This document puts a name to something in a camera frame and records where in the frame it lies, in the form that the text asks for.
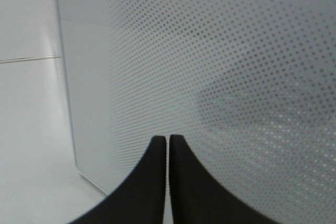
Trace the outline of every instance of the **white wall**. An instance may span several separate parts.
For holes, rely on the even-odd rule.
[[[60,54],[55,0],[0,0],[0,60]]]
[[[75,167],[56,14],[0,0],[2,223],[68,223],[104,198]]]

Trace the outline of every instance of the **black object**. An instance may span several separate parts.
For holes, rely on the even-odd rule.
[[[99,205],[71,223],[162,224],[166,148],[165,137],[154,136],[124,182]]]
[[[169,182],[174,224],[276,224],[221,186],[181,135],[170,137]]]

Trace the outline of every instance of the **white floor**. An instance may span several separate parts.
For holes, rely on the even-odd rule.
[[[75,168],[60,59],[0,64],[1,223],[67,223],[104,199]]]

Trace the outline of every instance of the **dotted pattern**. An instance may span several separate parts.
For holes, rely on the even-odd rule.
[[[333,17],[281,0],[110,3],[111,165],[127,174],[152,135],[184,134],[266,216],[334,223]]]

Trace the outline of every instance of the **white surface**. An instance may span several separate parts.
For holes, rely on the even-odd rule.
[[[109,5],[108,0],[90,0],[94,6],[86,2],[59,0],[66,67],[71,69],[67,77],[76,161],[83,174],[109,193],[134,166],[124,171],[110,165]],[[135,163],[145,148],[133,156]]]
[[[2,223],[67,223],[105,197],[75,168],[60,66],[0,65]]]
[[[0,60],[59,55],[55,0],[0,0]]]

